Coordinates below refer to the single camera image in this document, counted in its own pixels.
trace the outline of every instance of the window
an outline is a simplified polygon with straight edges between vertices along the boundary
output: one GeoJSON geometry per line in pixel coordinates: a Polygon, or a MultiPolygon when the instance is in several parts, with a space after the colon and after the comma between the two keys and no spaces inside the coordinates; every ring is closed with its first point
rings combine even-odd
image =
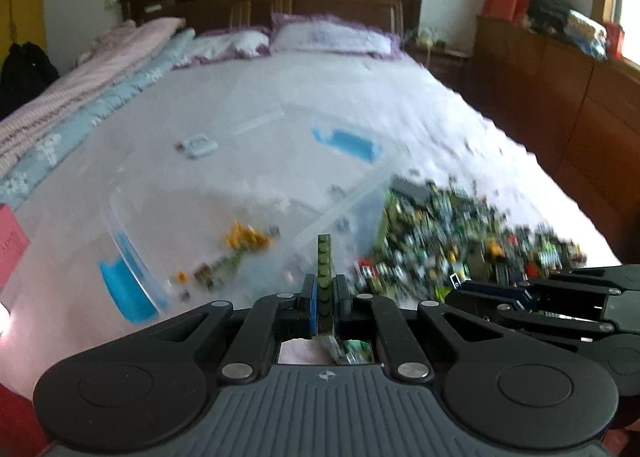
{"type": "Polygon", "coordinates": [[[640,64],[640,4],[638,0],[618,0],[620,25],[625,30],[622,55],[640,64]]]}

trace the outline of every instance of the white pillow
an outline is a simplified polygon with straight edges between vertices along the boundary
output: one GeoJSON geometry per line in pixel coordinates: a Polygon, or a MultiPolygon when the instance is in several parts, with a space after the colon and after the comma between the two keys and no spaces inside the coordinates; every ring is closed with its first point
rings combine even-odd
{"type": "Polygon", "coordinates": [[[177,67],[206,65],[235,58],[255,58],[268,53],[269,37],[258,30],[207,31],[195,38],[177,67]]]}
{"type": "Polygon", "coordinates": [[[274,14],[271,51],[325,51],[393,58],[399,51],[397,35],[343,22],[332,15],[303,17],[274,14]]]}

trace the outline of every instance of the pile of lego bricks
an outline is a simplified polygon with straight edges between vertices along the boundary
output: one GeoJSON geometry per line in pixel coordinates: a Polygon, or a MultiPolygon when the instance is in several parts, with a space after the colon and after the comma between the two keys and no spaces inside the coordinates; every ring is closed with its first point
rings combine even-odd
{"type": "Polygon", "coordinates": [[[468,195],[453,177],[448,188],[396,179],[372,252],[356,265],[352,292],[398,303],[444,301],[468,279],[514,285],[585,263],[577,244],[548,227],[508,227],[506,213],[468,195]]]}

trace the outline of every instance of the nightstand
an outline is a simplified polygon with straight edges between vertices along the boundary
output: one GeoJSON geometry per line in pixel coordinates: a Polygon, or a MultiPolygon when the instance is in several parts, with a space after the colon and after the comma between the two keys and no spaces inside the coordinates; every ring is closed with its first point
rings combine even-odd
{"type": "Polygon", "coordinates": [[[431,49],[431,59],[427,65],[429,53],[415,44],[406,46],[405,52],[417,63],[421,63],[433,76],[455,92],[462,91],[465,71],[470,57],[463,52],[450,49],[431,49]]]}

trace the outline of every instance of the ribbed gray surface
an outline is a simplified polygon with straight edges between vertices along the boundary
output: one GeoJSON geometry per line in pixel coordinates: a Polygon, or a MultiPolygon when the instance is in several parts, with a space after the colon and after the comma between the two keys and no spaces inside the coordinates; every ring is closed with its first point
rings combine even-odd
{"type": "MultiPolygon", "coordinates": [[[[196,426],[136,457],[507,457],[457,427],[423,387],[377,365],[279,365],[258,383],[228,387],[196,426]],[[325,371],[334,373],[330,379],[325,371]]],[[[561,457],[603,457],[597,445],[561,457]]],[[[54,447],[47,457],[79,457],[54,447]]]]}

